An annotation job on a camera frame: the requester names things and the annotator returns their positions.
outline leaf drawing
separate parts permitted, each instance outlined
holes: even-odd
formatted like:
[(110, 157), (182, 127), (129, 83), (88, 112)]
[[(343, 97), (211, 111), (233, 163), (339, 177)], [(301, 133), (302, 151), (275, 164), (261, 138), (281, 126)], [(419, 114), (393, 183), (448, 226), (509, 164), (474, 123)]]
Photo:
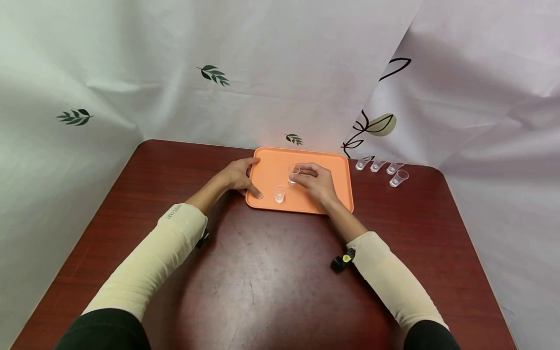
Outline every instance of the leaf drawing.
[(284, 134), (286, 135), (286, 140), (289, 142), (301, 146), (304, 142), (302, 141), (301, 137), (296, 134)]
[[(387, 65), (387, 68), (385, 69), (385, 72), (383, 76), (379, 79), (379, 81), (382, 81), (383, 79), (387, 79), (390, 76), (397, 74), (398, 72), (402, 71), (404, 68), (407, 68), (411, 62), (412, 60), (410, 58), (404, 58), (404, 57), (393, 58), (392, 60), (389, 61), (389, 64)], [(368, 132), (375, 136), (386, 136), (389, 133), (391, 133), (393, 129), (395, 129), (396, 117), (393, 114), (384, 114), (379, 118), (372, 120), (371, 122), (368, 119), (367, 115), (363, 112), (363, 110), (362, 110), (362, 115), (366, 120), (366, 122), (362, 124), (360, 123), (359, 120), (356, 120), (354, 125), (352, 125), (352, 129), (356, 130), (357, 133), (354, 136), (352, 136), (347, 142), (343, 142), (341, 146), (341, 148), (344, 150), (344, 154), (346, 154), (348, 158), (350, 158), (350, 155), (348, 154), (347, 149), (356, 148), (363, 143), (363, 140), (357, 140), (357, 141), (354, 140), (362, 133)]]
[(71, 116), (68, 112), (62, 112), (63, 115), (58, 115), (57, 118), (60, 118), (59, 122), (64, 122), (66, 125), (75, 125), (77, 127), (85, 125), (93, 115), (85, 109), (78, 109), (78, 111), (71, 110), (74, 116)]
[(363, 140), (352, 141), (352, 142), (346, 144), (346, 148), (356, 148), (359, 145), (361, 145), (362, 142), (363, 142)]
[(386, 136), (395, 129), (396, 117), (393, 114), (384, 114), (371, 121), (366, 131), (376, 136)]
[(226, 86), (226, 85), (230, 85), (228, 83), (228, 79), (226, 77), (224, 77), (225, 73), (218, 71), (218, 67), (215, 66), (211, 66), (211, 65), (206, 65), (203, 68), (199, 68), (200, 69), (200, 73), (202, 74), (202, 76), (204, 77), (204, 79), (208, 79), (208, 80), (214, 80), (214, 83), (218, 84), (218, 80), (219, 83), (222, 86)]

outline black line drawing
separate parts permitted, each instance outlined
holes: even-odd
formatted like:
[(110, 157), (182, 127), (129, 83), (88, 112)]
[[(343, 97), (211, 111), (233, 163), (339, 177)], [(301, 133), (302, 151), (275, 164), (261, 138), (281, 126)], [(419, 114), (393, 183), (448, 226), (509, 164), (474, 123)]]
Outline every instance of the black line drawing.
[[(393, 62), (404, 62), (404, 64), (402, 66), (400, 66), (398, 69), (382, 76), (379, 81), (382, 81), (383, 79), (387, 79), (390, 76), (397, 74), (398, 72), (402, 71), (404, 68), (407, 68), (408, 65), (412, 62), (412, 60), (410, 58), (404, 58), (404, 57), (399, 57), (399, 58), (393, 58), (392, 60), (389, 61), (388, 66), (393, 63)], [(365, 124), (360, 123), (359, 119), (355, 121), (354, 125), (352, 126), (352, 129), (357, 130), (358, 133), (354, 136), (352, 136), (347, 142), (343, 142), (341, 148), (344, 150), (344, 154), (346, 154), (346, 156), (348, 158), (350, 158), (350, 155), (348, 154), (347, 150), (348, 149), (354, 149), (358, 146), (360, 146), (364, 140), (354, 140), (356, 137), (358, 137), (359, 135), (361, 135), (364, 132), (369, 132), (371, 134), (380, 134), (380, 135), (387, 135), (388, 133), (390, 133), (392, 131), (392, 129), (388, 130), (388, 128), (394, 128), (395, 127), (395, 123), (396, 123), (396, 117), (393, 114), (384, 114), (381, 117), (375, 119), (372, 124), (370, 124), (370, 120), (367, 117), (366, 113), (364, 113), (363, 109), (362, 109), (362, 115), (363, 117), (366, 119)]]

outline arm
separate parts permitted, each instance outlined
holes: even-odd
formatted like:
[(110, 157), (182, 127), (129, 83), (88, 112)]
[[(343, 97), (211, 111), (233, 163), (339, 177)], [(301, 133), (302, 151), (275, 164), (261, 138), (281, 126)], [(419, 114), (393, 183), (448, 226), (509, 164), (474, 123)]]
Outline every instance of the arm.
[(232, 162), (185, 203), (173, 205), (157, 226), (117, 267), (83, 314), (99, 309), (121, 309), (138, 320), (151, 297), (182, 264), (206, 228), (206, 213), (230, 189), (248, 189), (261, 196), (246, 175), (258, 158)]
[(340, 202), (330, 171), (312, 163), (298, 165), (302, 170), (293, 176), (293, 180), (309, 190), (332, 219), (347, 247), (356, 250), (354, 265), (401, 328), (408, 332), (418, 322), (431, 320), (447, 329), (428, 293), (412, 272), (375, 232), (368, 231)]
[(103, 284), (56, 349), (150, 349), (141, 324), (150, 299), (194, 249), (204, 234), (206, 213), (226, 191), (247, 189), (262, 197), (246, 174), (258, 161), (232, 162), (185, 203), (174, 204)]

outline plastic cup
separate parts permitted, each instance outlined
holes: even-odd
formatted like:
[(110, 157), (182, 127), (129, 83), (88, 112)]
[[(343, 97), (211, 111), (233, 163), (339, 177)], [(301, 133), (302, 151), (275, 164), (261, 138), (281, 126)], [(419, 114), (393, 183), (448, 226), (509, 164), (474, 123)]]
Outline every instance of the plastic cup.
[(298, 167), (297, 165), (290, 165), (290, 166), (288, 167), (288, 183), (289, 183), (290, 185), (295, 184), (295, 182), (292, 181), (292, 179), (290, 179), (290, 177), (291, 177), (292, 175), (296, 175), (296, 174), (299, 174), (299, 173), (300, 173), (300, 167)]
[(286, 188), (282, 185), (278, 185), (274, 188), (274, 201), (278, 204), (284, 202), (284, 196), (286, 195)]
[(389, 164), (389, 167), (387, 168), (387, 174), (393, 175), (393, 174), (396, 173), (396, 171), (399, 170), (403, 165), (404, 165), (404, 163), (400, 163), (400, 162)]
[(362, 171), (363, 168), (366, 167), (366, 165), (370, 162), (371, 160), (371, 156), (367, 153), (362, 153), (360, 154), (360, 157), (358, 158), (358, 162), (356, 163), (356, 169), (359, 171)]
[(398, 185), (403, 183), (403, 181), (406, 179), (408, 179), (408, 173), (404, 170), (398, 170), (395, 176), (393, 176), (393, 178), (391, 179), (391, 181), (389, 181), (389, 185), (393, 187), (397, 187)]
[(375, 160), (374, 159), (374, 162), (370, 166), (370, 170), (372, 172), (378, 172), (379, 169), (381, 169), (385, 163), (387, 163), (387, 162), (384, 161), (384, 160)]

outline fabric curtain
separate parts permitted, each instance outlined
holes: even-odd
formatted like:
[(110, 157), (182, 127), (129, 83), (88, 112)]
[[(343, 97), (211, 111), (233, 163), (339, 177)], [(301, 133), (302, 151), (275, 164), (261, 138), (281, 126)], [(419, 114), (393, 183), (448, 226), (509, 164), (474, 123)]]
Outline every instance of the fabric curtain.
[(444, 173), (520, 349), (560, 340), (559, 15), (425, 0), (342, 145)]
[(7, 348), (138, 144), (338, 151), (421, 0), (0, 4)]

